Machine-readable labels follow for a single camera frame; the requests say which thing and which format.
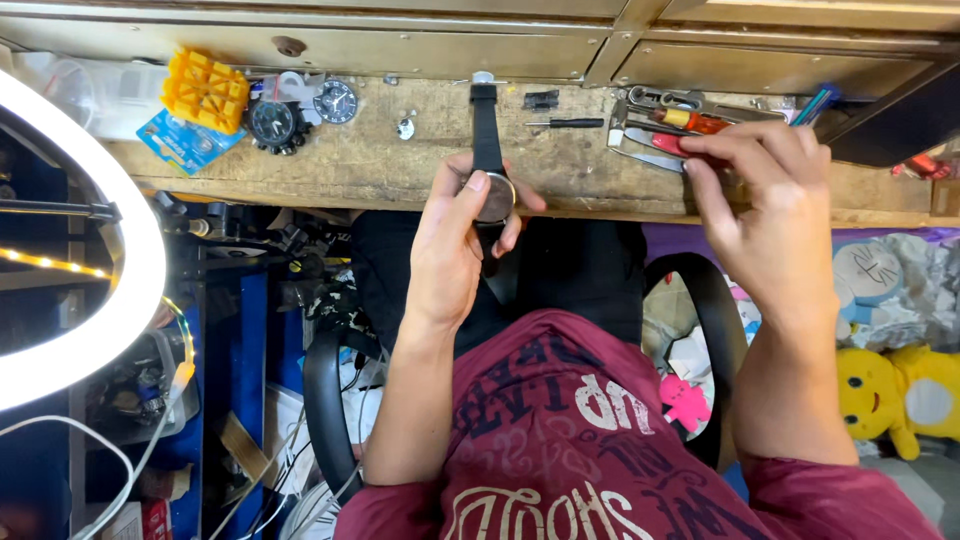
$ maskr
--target black leather watch strap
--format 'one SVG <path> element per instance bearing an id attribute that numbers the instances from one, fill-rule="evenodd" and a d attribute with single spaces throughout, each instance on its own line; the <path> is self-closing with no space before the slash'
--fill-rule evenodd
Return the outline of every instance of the black leather watch strap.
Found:
<path id="1" fill-rule="evenodd" d="M 490 278 L 500 269 L 500 259 L 493 256 L 493 244 L 500 239 L 503 233 L 505 223 L 478 223 L 473 222 L 473 227 L 477 231 L 477 238 L 480 240 L 480 249 L 483 250 L 483 264 L 480 268 L 480 274 L 484 278 Z"/>
<path id="2" fill-rule="evenodd" d="M 496 86 L 471 86 L 470 102 L 473 104 L 473 170 L 505 175 L 496 131 Z"/>

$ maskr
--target left hand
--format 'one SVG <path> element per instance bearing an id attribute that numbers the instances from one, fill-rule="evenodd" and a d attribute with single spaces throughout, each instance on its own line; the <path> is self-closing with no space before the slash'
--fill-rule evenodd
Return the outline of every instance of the left hand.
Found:
<path id="1" fill-rule="evenodd" d="M 410 288 L 404 319 L 430 329 L 456 332 L 467 318 L 476 298 L 483 252 L 473 228 L 480 213 L 490 178 L 483 171 L 469 174 L 473 154 L 450 156 L 440 163 L 430 197 L 423 208 L 417 236 L 410 253 Z M 510 172 L 510 163 L 503 161 Z M 517 199 L 527 208 L 546 210 L 546 203 L 529 186 L 514 182 Z M 514 249 L 520 235 L 520 217 L 512 211 L 493 256 L 500 258 Z"/>

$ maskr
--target black chair armrest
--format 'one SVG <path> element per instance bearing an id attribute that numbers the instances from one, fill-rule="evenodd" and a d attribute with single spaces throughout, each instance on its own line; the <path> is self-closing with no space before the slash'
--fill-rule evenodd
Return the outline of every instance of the black chair armrest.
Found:
<path id="1" fill-rule="evenodd" d="M 655 259 L 643 271 L 646 280 L 643 297 L 646 298 L 657 283 L 671 272 L 680 274 L 690 293 L 704 330 L 713 372 L 714 398 L 710 420 L 704 431 L 687 442 L 686 447 L 701 461 L 722 471 L 730 463 L 721 461 L 732 458 L 728 409 L 736 372 L 747 354 L 747 337 L 727 281 L 720 270 L 703 256 L 680 253 Z"/>
<path id="2" fill-rule="evenodd" d="M 357 465 L 340 393 L 341 345 L 367 355 L 370 361 L 380 355 L 376 340 L 360 331 L 346 329 L 318 331 L 303 359 L 303 409 L 310 444 L 326 485 L 333 493 L 347 483 Z M 343 506 L 362 487 L 360 476 L 353 477 L 337 502 Z"/>

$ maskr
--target black pants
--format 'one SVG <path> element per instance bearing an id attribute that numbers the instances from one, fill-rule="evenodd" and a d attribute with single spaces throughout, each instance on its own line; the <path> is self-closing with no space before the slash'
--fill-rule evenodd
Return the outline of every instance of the black pants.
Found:
<path id="1" fill-rule="evenodd" d="M 364 311 L 388 350 L 410 284 L 410 248 L 420 214 L 366 211 L 353 223 L 352 258 Z M 646 241 L 639 223 L 535 217 L 508 257 L 518 257 L 516 299 L 502 306 L 484 280 L 463 326 L 454 355 L 460 356 L 507 328 L 517 317 L 543 307 L 582 315 L 603 330 L 640 343 L 643 322 L 643 260 Z M 503 272 L 509 272 L 504 262 Z"/>

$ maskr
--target small black screwdriver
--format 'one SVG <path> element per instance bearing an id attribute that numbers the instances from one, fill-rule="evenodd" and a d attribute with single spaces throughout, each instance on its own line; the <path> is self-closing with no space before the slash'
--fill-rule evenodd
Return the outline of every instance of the small black screwdriver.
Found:
<path id="1" fill-rule="evenodd" d="M 607 123 L 603 118 L 573 118 L 557 120 L 551 118 L 549 122 L 527 122 L 524 126 L 549 126 L 550 128 L 602 128 Z"/>

